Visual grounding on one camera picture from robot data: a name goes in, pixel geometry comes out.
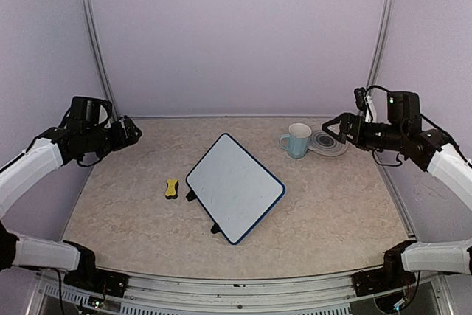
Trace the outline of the yellow whiteboard eraser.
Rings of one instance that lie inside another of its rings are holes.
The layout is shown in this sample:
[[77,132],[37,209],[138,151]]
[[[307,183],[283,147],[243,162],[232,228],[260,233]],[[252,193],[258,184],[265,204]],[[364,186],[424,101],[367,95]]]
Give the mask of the yellow whiteboard eraser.
[[164,193],[164,197],[167,200],[177,199],[178,198],[178,186],[179,186],[178,179],[168,179],[168,180],[166,180],[166,191]]

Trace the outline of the blue-framed whiteboard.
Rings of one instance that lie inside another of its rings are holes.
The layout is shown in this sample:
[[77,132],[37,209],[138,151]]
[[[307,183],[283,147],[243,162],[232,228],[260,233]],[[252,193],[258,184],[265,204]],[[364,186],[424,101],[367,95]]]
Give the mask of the blue-framed whiteboard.
[[230,134],[223,133],[187,174],[190,195],[212,232],[238,245],[285,195],[285,185]]

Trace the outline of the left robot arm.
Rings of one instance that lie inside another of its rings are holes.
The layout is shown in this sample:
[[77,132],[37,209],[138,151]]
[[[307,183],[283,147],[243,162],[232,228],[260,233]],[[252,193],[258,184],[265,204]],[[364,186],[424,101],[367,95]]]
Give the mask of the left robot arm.
[[[141,129],[129,117],[110,127],[99,124],[83,130],[67,126],[48,129],[1,168],[1,216],[42,178],[70,161],[81,165],[87,153],[94,153],[101,162],[109,153],[136,144],[141,136]],[[1,226],[1,270],[12,266],[65,270],[89,289],[103,282],[92,250],[76,243],[15,234]]]

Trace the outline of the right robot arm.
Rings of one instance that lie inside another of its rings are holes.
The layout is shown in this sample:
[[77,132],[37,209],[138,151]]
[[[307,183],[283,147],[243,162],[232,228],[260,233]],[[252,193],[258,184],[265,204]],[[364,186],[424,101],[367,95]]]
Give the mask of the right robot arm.
[[[471,206],[471,162],[457,151],[448,133],[439,128],[424,131],[419,114],[378,123],[343,113],[323,123],[322,130],[341,144],[349,142],[365,151],[398,152],[441,181],[466,207]],[[413,281],[419,271],[470,274],[471,240],[404,241],[385,252],[381,268],[359,272],[354,278],[364,286],[389,289]]]

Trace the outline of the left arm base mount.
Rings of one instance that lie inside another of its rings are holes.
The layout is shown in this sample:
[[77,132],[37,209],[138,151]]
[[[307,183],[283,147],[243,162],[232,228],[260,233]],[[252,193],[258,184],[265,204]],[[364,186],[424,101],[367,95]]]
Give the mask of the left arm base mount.
[[85,271],[68,271],[63,278],[67,285],[91,291],[104,296],[123,298],[129,276],[115,271],[95,269],[90,274]]

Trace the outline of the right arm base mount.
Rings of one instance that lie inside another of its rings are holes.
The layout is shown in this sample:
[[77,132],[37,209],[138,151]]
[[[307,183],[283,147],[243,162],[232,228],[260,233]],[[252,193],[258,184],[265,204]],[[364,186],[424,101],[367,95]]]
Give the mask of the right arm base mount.
[[403,269],[392,271],[385,267],[369,271],[359,271],[352,275],[357,297],[382,293],[401,288],[417,281],[414,273]]

